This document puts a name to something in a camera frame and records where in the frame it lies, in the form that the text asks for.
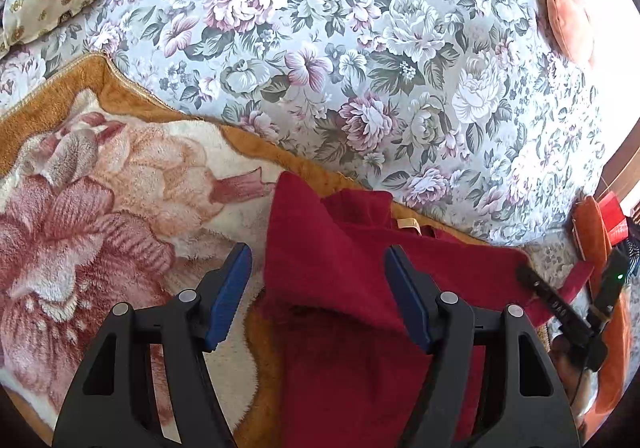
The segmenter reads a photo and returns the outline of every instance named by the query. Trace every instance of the bed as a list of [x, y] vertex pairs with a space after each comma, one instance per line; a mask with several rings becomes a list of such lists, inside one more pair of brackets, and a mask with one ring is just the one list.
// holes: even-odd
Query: bed
[[554, 53], [536, 0], [96, 0], [0, 61], [0, 114], [99, 51], [171, 108], [523, 247], [558, 287], [569, 210], [640, 116], [640, 14], [584, 1], [592, 71]]

